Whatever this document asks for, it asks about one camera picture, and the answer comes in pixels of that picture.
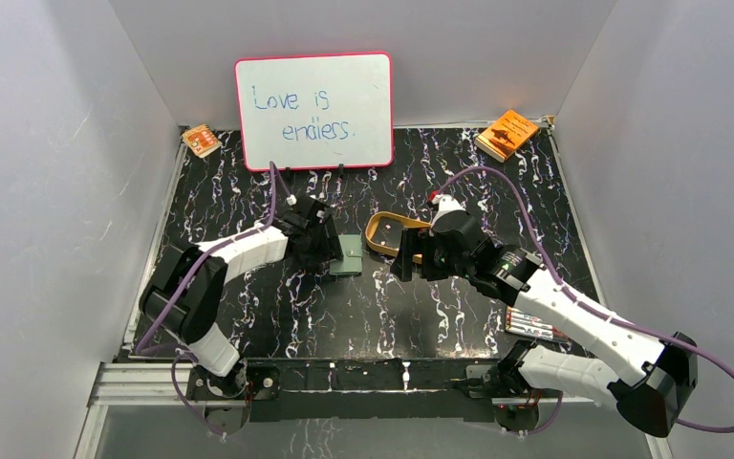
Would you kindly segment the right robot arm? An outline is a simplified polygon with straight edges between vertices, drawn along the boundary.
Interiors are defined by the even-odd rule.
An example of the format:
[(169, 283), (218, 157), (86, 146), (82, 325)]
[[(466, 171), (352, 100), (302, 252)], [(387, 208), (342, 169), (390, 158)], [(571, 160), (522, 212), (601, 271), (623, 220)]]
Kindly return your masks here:
[(435, 281), (460, 277), (480, 294), (545, 320), (591, 352), (588, 358), (518, 341), (491, 373), (513, 396), (551, 389), (615, 409), (638, 430), (665, 438), (696, 386), (693, 340), (645, 337), (615, 325), (615, 317), (554, 280), (536, 254), (496, 242), (464, 210), (440, 213), (434, 224), (402, 231), (391, 272)]

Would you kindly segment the mint green card holder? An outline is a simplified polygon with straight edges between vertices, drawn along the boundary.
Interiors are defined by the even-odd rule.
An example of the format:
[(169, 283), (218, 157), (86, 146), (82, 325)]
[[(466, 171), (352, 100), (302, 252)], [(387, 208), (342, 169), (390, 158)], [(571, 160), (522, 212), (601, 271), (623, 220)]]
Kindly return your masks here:
[(338, 236), (338, 240), (342, 257), (330, 263), (330, 275), (354, 276), (361, 274), (363, 269), (362, 237), (359, 234), (342, 234)]

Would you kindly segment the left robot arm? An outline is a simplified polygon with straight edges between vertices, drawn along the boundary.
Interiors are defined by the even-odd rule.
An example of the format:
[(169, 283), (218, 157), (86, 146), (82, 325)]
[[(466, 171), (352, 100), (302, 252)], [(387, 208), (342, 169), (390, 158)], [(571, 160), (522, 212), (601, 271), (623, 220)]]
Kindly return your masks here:
[(241, 233), (168, 246), (140, 295), (139, 310), (152, 327), (172, 335), (225, 398), (242, 394), (248, 382), (240, 352), (217, 322), (226, 284), (288, 258), (310, 269), (343, 257), (332, 207), (310, 196), (289, 202), (271, 221)]

